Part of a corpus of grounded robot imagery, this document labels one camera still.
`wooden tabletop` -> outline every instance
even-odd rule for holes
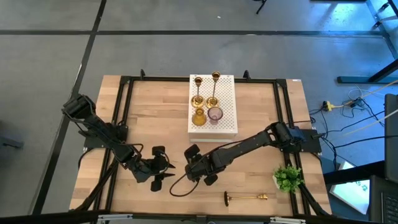
[[[110,122],[118,92],[120,76],[106,75],[99,91],[97,115]],[[287,80],[294,121],[308,121],[307,103],[300,80]],[[122,98],[119,119],[123,113],[127,86]],[[201,181],[196,190],[186,197],[173,197],[170,186],[184,174],[187,164],[183,152],[192,144],[187,133],[188,122],[187,82],[145,82],[135,81],[132,91],[127,125],[128,143],[142,143],[143,158],[151,158],[153,146],[165,146],[170,163],[176,169],[168,173],[175,176],[163,181],[159,192],[150,191],[150,183],[137,184],[131,171],[119,168],[113,196],[112,212],[131,213],[173,213],[208,215],[291,215],[292,209],[287,193],[278,190],[272,174],[279,166],[284,166],[282,153],[274,147],[263,147],[238,159],[218,174],[218,180],[207,186]],[[284,120],[287,121],[282,89],[280,98]],[[236,140],[244,139],[262,131],[277,121],[275,98],[271,84],[236,83],[236,107],[238,132]],[[297,123],[302,129],[310,129],[311,124]],[[219,143],[198,143],[201,153],[206,153]],[[81,162],[81,167],[73,191],[70,208],[79,206],[98,182],[104,149],[95,149]],[[315,200],[324,210],[331,213],[329,200],[323,181],[319,160],[311,154],[301,153],[305,183]],[[173,189],[175,194],[184,194],[194,183],[184,178]],[[108,186],[104,188],[100,208],[104,208]],[[267,194],[268,200],[242,199],[232,201],[225,207],[223,192],[231,196],[252,196]],[[298,208],[303,213],[301,195],[297,192]]]

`gray floor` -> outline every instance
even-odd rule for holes
[[[384,1],[372,1],[379,8]],[[0,29],[84,29],[93,26],[100,0],[0,1]],[[108,1],[100,30],[370,30],[374,20],[365,3],[322,3],[308,0],[114,0]],[[381,17],[391,16],[387,8]],[[397,42],[396,21],[384,23]],[[0,216],[29,212],[38,180],[58,128],[62,104],[76,78],[88,36],[0,35],[0,134],[25,141],[23,149],[0,150]],[[124,35],[97,36],[80,92],[96,100],[103,75],[187,76],[190,73],[242,75],[253,78],[302,79],[308,108],[323,100],[335,105],[348,99],[354,85],[338,85],[340,75],[369,76],[393,61],[380,37],[286,37],[238,35]],[[377,85],[360,85],[375,90]],[[381,91],[397,94],[397,87]],[[383,110],[383,97],[366,98],[375,113]],[[325,113],[329,129],[340,129],[369,116],[355,111],[345,118],[340,111]],[[324,130],[320,114],[314,126]],[[372,123],[367,120],[363,126]],[[329,139],[340,145],[381,136],[380,125]],[[83,138],[70,125],[44,207],[45,213],[68,209],[77,174]],[[384,158],[383,140],[341,148],[338,154],[356,165]],[[323,146],[323,158],[333,154]],[[333,212],[340,213],[332,203]]]

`white pegboard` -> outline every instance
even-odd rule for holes
[[[238,133],[234,76],[222,75],[216,84],[215,98],[218,99],[219,107],[223,110],[223,117],[217,124],[211,124],[207,117],[208,108],[204,104],[202,108],[205,110],[207,122],[203,126],[192,123],[192,115],[195,114],[196,108],[191,105],[190,100],[197,94],[197,86],[194,82],[196,77],[203,79],[199,87],[199,95],[206,101],[213,94],[214,81],[211,75],[190,75],[188,133],[230,134],[233,138]]]

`green plant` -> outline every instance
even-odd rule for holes
[[[287,166],[286,168],[280,167],[274,172],[274,176],[279,185],[279,189],[283,192],[295,192],[304,180],[300,178],[301,168],[294,168]]]

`gold candlestick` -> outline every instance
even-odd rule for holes
[[[191,105],[192,105],[193,107],[195,107],[195,108],[201,108],[201,107],[203,106],[203,104],[204,104],[204,99],[203,99],[202,96],[199,95],[199,86],[201,85],[201,83],[202,83],[203,80],[202,80],[200,77],[196,77],[196,78],[194,79],[194,81],[195,81],[195,84],[196,84],[196,86],[197,86],[197,88],[198,88],[198,92],[197,92],[197,95],[196,95],[196,96],[193,96],[193,97],[192,97],[192,99],[191,99]]]
[[[248,198],[258,198],[258,199],[266,199],[267,200],[268,196],[266,194],[260,194],[257,196],[249,196],[249,197],[230,197],[228,195],[228,192],[224,192],[224,203],[225,203],[225,206],[227,206],[227,207],[229,205],[229,201],[232,199],[248,199]]]
[[[217,98],[214,97],[214,93],[216,91],[216,83],[217,83],[218,79],[220,78],[221,74],[220,74],[220,72],[213,72],[211,74],[211,76],[213,77],[214,87],[213,87],[213,96],[207,98],[207,100],[206,100],[206,106],[208,108],[212,108],[214,106],[219,105],[219,101]]]
[[[206,124],[205,110],[197,108],[195,114],[192,116],[192,123],[196,126],[203,126]]]

